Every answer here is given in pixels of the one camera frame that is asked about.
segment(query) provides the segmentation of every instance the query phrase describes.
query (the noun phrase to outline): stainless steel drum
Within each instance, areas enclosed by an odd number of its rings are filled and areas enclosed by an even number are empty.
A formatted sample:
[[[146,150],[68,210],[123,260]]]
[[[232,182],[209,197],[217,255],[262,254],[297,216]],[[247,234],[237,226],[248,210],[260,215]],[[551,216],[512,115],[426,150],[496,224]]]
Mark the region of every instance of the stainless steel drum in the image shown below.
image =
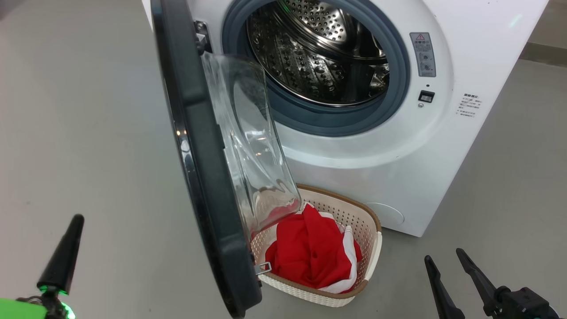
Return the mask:
[[[386,92],[386,54],[360,22],[325,2],[281,0],[247,21],[252,51],[288,92],[331,107],[351,107]]]

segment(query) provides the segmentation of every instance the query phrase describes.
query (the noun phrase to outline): door hinge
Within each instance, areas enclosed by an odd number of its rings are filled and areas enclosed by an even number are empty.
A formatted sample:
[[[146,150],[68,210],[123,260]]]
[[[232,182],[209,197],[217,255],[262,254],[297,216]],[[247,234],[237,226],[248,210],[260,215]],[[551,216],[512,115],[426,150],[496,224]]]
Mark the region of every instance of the door hinge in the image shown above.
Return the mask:
[[[195,21],[194,23],[195,31],[197,32],[197,50],[199,51],[199,55],[202,55],[205,51],[213,53],[207,24],[203,21]]]

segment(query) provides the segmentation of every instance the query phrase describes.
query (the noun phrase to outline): white basket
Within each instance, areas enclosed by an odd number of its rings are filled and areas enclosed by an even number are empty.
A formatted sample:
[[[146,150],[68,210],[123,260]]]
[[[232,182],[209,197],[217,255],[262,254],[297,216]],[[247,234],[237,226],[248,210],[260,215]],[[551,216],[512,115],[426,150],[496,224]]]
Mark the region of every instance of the white basket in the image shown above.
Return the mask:
[[[320,212],[333,214],[336,221],[352,227],[354,239],[360,245],[362,252],[362,260],[358,264],[357,280],[350,292],[329,293],[270,273],[260,275],[259,278],[264,283],[297,298],[328,307],[342,307],[364,290],[376,268],[382,248],[380,221],[369,207],[352,199],[316,187],[298,184],[298,188],[304,202],[311,203]],[[266,250],[275,237],[276,227],[270,227],[254,238],[251,245],[257,264],[265,261]]]

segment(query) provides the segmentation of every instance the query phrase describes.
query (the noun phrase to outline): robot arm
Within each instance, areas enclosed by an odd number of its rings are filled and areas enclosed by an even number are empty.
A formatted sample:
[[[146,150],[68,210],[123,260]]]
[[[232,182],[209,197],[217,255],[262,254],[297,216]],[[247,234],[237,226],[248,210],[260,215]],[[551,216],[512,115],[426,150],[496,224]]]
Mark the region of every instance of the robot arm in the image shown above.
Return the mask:
[[[79,252],[84,217],[75,215],[37,282],[41,296],[0,299],[2,319],[75,319],[58,295],[68,295]]]
[[[456,253],[463,269],[471,276],[483,300],[483,310],[487,316],[494,319],[559,318],[555,310],[549,306],[549,302],[531,289],[524,287],[518,291],[511,291],[506,286],[496,288],[463,249],[458,248]],[[430,256],[425,257],[425,268],[428,272],[439,319],[464,319],[463,312],[455,306],[445,290],[441,282],[441,273]]]

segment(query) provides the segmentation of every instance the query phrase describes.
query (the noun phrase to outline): clothes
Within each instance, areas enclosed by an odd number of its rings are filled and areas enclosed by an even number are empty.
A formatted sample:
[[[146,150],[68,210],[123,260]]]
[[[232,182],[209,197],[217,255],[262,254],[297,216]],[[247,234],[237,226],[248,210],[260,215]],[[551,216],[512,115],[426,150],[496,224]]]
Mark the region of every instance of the clothes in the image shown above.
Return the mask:
[[[277,225],[276,238],[265,255],[272,273],[332,293],[345,292],[354,285],[357,262],[362,259],[360,247],[351,227],[337,224],[332,214],[306,204],[302,213]]]

